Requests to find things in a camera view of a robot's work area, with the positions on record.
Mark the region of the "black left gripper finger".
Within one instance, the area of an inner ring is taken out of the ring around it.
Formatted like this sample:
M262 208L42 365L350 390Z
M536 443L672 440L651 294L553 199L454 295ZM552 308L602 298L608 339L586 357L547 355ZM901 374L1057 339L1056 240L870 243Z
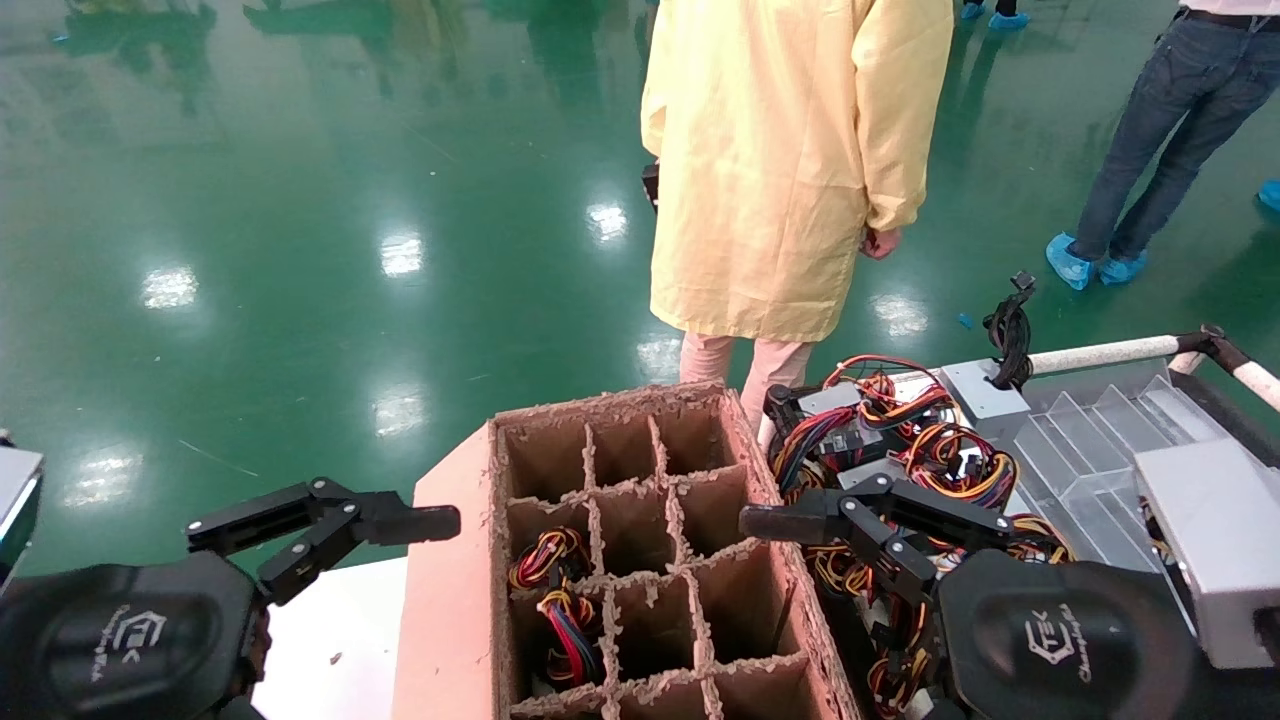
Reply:
M413 507L394 491L357 492L319 477L200 518L187 527L186 541L191 553L228 559L289 537L256 573L265 600L284 606L361 544L408 546L460 533L453 505Z

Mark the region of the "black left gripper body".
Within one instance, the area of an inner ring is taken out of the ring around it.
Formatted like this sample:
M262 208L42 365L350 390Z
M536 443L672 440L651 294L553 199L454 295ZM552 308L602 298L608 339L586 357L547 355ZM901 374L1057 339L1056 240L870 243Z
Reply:
M214 553L13 580L5 719L257 719L271 639L256 583Z

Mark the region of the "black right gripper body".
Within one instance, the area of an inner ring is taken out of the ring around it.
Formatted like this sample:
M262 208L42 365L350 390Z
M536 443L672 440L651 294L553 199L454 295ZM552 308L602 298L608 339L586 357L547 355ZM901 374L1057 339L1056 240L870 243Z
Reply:
M934 588L947 698L974 719L1172 719L1201 661L1169 584L1101 562L970 556Z

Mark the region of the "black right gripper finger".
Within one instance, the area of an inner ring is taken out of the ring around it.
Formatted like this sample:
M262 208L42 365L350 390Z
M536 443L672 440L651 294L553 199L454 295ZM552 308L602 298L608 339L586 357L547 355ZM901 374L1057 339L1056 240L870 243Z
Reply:
M749 503L740 512L746 537L803 546L842 541L883 591L927 603L937 569L900 529L969 553L1006 550L1012 539L1012 521L1005 515L884 473L850 489L810 488L792 503Z

